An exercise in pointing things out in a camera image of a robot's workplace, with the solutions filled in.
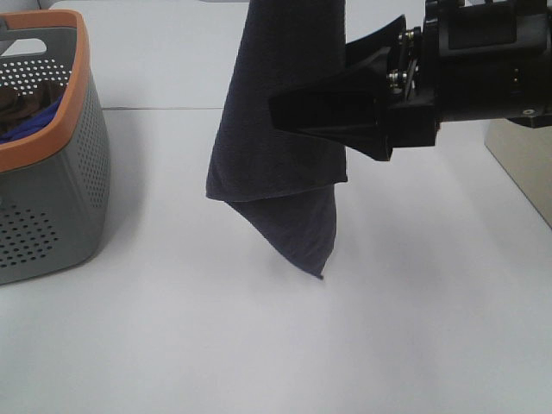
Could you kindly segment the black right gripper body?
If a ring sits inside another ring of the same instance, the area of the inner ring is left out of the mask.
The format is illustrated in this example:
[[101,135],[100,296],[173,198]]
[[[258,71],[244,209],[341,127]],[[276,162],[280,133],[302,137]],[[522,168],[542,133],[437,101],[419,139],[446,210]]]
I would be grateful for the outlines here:
[[432,147],[444,122],[551,124],[546,1],[428,1],[405,99],[389,107],[391,147]]

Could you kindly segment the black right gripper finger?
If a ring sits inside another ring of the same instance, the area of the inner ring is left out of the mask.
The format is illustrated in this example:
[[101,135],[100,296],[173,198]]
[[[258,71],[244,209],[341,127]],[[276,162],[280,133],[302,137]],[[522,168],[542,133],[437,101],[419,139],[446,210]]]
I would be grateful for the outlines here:
[[345,46],[346,67],[351,67],[365,60],[383,47],[398,45],[398,37],[406,29],[406,18],[401,15],[383,28],[351,41]]
[[273,126],[388,161],[392,155],[386,126],[390,52],[382,47],[334,76],[270,97]]

